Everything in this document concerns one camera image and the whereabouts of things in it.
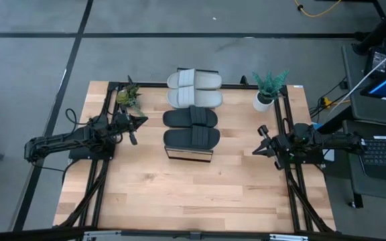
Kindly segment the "snake plant in white pot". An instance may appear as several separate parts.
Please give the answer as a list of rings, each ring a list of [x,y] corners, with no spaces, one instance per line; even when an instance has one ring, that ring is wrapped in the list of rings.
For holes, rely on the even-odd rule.
[[[279,92],[285,84],[289,70],[284,70],[282,73],[274,76],[268,72],[264,79],[256,72],[252,72],[254,81],[256,81],[258,91],[253,101],[253,107],[259,112],[266,112],[271,108],[271,105],[279,98]]]

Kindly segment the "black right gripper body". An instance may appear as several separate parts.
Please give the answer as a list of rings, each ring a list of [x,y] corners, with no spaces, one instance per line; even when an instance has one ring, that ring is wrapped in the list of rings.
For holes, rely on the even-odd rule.
[[[289,158],[289,144],[285,137],[285,135],[276,135],[274,137],[270,137],[268,135],[268,128],[266,125],[261,125],[258,128],[258,133],[260,136],[262,136],[264,139],[269,139],[269,146],[268,148],[273,149],[273,156],[266,156],[266,157],[273,157],[275,159],[274,165],[276,169],[285,169],[285,166],[287,163],[290,163]]]

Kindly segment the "black frame wooden shelf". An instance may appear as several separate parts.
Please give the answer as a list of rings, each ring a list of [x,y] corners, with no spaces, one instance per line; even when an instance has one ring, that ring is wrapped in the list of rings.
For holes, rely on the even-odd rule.
[[[214,72],[219,74],[217,71],[214,70],[200,70],[203,72]],[[186,129],[186,128],[174,128],[169,127],[170,129]],[[209,163],[212,160],[213,156],[213,149],[206,150],[206,149],[188,149],[188,148],[180,148],[180,147],[171,147],[164,144],[164,149],[166,152],[166,155],[170,159],[180,159],[180,160],[187,160],[187,161],[198,161],[198,162],[206,162]]]

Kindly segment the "silver metal bracket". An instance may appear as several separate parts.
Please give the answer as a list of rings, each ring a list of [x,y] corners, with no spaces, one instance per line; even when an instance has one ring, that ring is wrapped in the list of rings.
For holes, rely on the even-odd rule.
[[[98,231],[87,231],[82,237],[82,241],[99,241],[102,238],[114,238],[120,237],[120,230],[98,230]]]
[[[270,234],[269,241],[309,241],[307,236],[292,234]]]

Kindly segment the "black slide sandal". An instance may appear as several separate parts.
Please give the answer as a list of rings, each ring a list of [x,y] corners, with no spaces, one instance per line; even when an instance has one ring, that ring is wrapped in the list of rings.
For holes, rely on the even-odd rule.
[[[164,144],[171,147],[211,150],[219,140],[218,129],[196,125],[186,129],[170,129],[164,133]]]
[[[165,126],[174,128],[188,128],[194,125],[212,128],[218,123],[218,117],[214,111],[196,106],[166,111],[162,120]]]

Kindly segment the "grey desk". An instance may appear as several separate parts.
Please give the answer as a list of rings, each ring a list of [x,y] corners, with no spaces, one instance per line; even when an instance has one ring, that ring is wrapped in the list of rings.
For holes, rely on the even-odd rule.
[[[363,78],[367,57],[356,54],[351,46],[343,46],[342,58],[348,87],[351,89]],[[375,136],[386,137],[386,100],[363,96],[360,90],[351,94],[350,100],[348,117],[342,121],[343,131],[356,131],[366,139]],[[348,203],[351,207],[362,208],[363,195],[386,199],[386,167],[375,165],[371,172],[366,174],[361,158],[351,154],[348,155],[348,163],[354,196]]]

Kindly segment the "black power adapter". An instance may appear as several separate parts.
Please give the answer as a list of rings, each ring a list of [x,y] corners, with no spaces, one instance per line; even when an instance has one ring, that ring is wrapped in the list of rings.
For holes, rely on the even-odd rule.
[[[373,47],[369,50],[365,74],[368,74],[373,68],[375,68],[380,62],[386,58],[386,48]],[[383,62],[375,71],[369,75],[370,79],[377,79],[383,77],[386,74],[386,62]]]

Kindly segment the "small spiky green plant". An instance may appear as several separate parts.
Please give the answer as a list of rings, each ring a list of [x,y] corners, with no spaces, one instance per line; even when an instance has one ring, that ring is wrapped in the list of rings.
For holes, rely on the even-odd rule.
[[[141,95],[137,92],[138,90],[139,86],[136,84],[124,86],[123,89],[118,92],[116,102],[120,105],[134,109],[139,116],[145,116],[141,111],[141,105],[137,99],[137,97]]]

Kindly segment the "grey slide sandal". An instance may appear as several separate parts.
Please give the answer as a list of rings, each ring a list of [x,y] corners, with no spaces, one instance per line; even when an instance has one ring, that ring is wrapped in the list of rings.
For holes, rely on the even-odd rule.
[[[197,90],[193,86],[170,89],[166,97],[173,108],[216,108],[222,104],[222,93],[219,90]]]
[[[193,86],[197,90],[216,90],[222,86],[222,77],[197,69],[179,70],[168,77],[167,85],[171,89]]]

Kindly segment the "black aluminium rig frame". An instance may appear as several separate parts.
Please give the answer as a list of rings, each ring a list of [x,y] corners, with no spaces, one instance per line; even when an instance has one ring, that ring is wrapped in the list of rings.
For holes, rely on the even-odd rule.
[[[222,136],[210,163],[170,159],[164,151],[163,113],[170,109],[164,83],[141,83],[139,101],[147,122],[136,132],[137,145],[124,140],[110,161],[103,190],[93,198],[100,204],[98,219],[64,227],[94,175],[92,163],[76,162],[67,172],[54,218],[54,227],[0,233],[0,241],[63,241],[82,238],[87,231],[120,230],[121,236],[163,236],[269,240],[270,234],[307,236],[309,241],[386,241],[338,232],[307,231],[301,208],[290,208],[285,173],[273,160],[253,155],[261,140],[260,125],[275,134],[286,118],[309,122],[301,86],[288,86],[274,110],[257,112],[252,105],[255,86],[222,87],[223,103],[216,110]]]

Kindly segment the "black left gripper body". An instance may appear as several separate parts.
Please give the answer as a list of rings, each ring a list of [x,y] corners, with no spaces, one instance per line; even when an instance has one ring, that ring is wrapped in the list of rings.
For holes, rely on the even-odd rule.
[[[117,133],[115,134],[115,138],[118,143],[123,140],[123,134],[129,134],[129,140],[132,145],[137,144],[137,139],[135,137],[134,132],[136,131],[135,127],[135,118],[131,114],[127,113],[118,113],[115,121]]]

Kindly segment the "black metal stand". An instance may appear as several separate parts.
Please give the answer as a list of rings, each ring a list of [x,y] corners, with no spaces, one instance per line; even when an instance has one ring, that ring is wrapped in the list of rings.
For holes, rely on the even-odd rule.
[[[386,37],[386,17],[359,44],[353,44],[352,49],[358,55],[365,55],[372,46],[379,45]]]

